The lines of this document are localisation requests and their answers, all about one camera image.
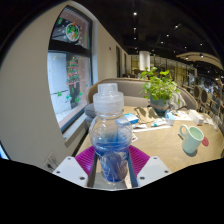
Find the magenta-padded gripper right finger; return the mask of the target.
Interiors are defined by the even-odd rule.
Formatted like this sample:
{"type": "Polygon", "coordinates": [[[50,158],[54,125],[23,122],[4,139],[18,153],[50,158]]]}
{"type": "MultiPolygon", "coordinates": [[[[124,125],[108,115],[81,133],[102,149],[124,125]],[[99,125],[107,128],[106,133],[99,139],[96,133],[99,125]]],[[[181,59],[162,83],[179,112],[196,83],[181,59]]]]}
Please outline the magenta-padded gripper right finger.
{"type": "Polygon", "coordinates": [[[171,174],[158,156],[149,156],[134,146],[129,147],[128,168],[128,188],[143,187],[171,174]]]}

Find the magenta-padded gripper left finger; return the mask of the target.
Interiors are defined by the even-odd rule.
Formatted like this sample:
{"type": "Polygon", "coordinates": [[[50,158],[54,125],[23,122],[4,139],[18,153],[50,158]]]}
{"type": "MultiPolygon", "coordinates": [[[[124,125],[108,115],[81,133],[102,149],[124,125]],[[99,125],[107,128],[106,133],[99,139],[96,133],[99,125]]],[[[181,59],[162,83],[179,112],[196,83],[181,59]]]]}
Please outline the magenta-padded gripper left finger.
{"type": "Polygon", "coordinates": [[[75,157],[66,157],[53,174],[81,187],[93,187],[97,155],[91,146],[75,157]]]}

